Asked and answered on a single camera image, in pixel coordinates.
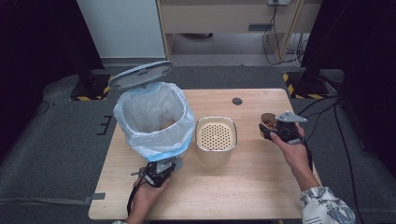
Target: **wooden table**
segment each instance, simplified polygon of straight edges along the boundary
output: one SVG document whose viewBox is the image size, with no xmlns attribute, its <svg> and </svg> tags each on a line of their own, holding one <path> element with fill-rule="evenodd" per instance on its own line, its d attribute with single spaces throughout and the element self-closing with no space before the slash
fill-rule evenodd
<svg viewBox="0 0 396 224">
<path fill-rule="evenodd" d="M 281 219 L 300 218 L 300 191 L 280 149 L 263 139 L 260 115 L 291 111 L 281 89 L 185 90 L 196 120 L 223 116 L 236 125 L 238 143 L 230 161 L 206 168 L 196 153 L 195 140 L 183 158 L 182 169 L 172 173 L 168 190 L 148 219 Z M 241 105 L 232 99 L 239 97 Z M 125 219 L 126 204 L 136 176 L 147 162 L 125 144 L 119 126 L 111 141 L 93 200 L 91 219 Z"/>
</svg>

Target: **person's right hand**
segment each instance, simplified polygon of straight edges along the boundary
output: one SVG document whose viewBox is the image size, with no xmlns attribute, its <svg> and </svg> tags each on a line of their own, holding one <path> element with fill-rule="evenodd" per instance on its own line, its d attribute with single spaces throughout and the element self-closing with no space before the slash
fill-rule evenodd
<svg viewBox="0 0 396 224">
<path fill-rule="evenodd" d="M 304 129 L 297 124 L 298 132 L 304 136 Z M 308 166 L 306 147 L 302 143 L 294 145 L 284 142 L 276 133 L 270 133 L 274 143 L 282 150 L 286 162 L 290 167 Z"/>
<path fill-rule="evenodd" d="M 301 136 L 304 136 L 304 129 L 298 124 L 298 132 Z M 319 182 L 315 179 L 309 168 L 309 161 L 307 156 L 306 147 L 302 143 L 294 145 L 285 143 L 276 133 L 270 133 L 274 143 L 282 150 L 283 156 L 286 162 L 291 168 L 291 171 L 296 178 L 300 189 L 306 190 L 316 186 L 319 186 Z"/>
</svg>

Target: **black wall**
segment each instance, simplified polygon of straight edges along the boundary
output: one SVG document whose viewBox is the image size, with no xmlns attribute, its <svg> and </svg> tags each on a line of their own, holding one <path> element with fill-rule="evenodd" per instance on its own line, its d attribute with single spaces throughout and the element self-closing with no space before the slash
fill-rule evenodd
<svg viewBox="0 0 396 224">
<path fill-rule="evenodd" d="M 78 49 L 64 43 L 64 37 Z M 0 1 L 0 162 L 42 101 L 43 89 L 77 74 L 71 58 L 103 68 L 76 1 Z"/>
<path fill-rule="evenodd" d="M 345 72 L 341 95 L 362 147 L 376 153 L 394 176 L 395 11 L 392 0 L 324 0 L 303 61 L 303 66 L 313 66 L 318 55 L 325 55 L 325 60 L 316 62 L 320 68 Z"/>
</svg>

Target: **patterned sleeve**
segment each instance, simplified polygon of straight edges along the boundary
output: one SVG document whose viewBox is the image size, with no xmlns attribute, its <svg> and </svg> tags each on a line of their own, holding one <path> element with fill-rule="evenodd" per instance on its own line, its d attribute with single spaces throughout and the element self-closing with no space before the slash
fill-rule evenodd
<svg viewBox="0 0 396 224">
<path fill-rule="evenodd" d="M 334 196 L 327 187 L 314 187 L 303 191 L 303 223 L 353 224 L 355 214 L 347 204 Z"/>
</svg>

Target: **person's left hand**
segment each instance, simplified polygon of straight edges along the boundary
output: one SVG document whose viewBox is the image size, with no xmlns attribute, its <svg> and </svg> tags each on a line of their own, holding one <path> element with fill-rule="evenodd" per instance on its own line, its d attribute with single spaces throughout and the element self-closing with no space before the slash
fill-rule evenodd
<svg viewBox="0 0 396 224">
<path fill-rule="evenodd" d="M 140 168 L 140 172 L 143 172 L 146 167 Z M 150 186 L 143 176 L 139 176 L 134 182 L 134 186 L 139 184 L 140 180 L 141 186 L 134 195 L 132 202 L 131 214 L 126 220 L 127 223 L 143 223 L 146 215 L 149 213 L 151 207 L 155 204 L 160 195 L 166 191 L 168 188 L 169 178 L 165 180 L 160 188 L 154 188 Z"/>
</svg>

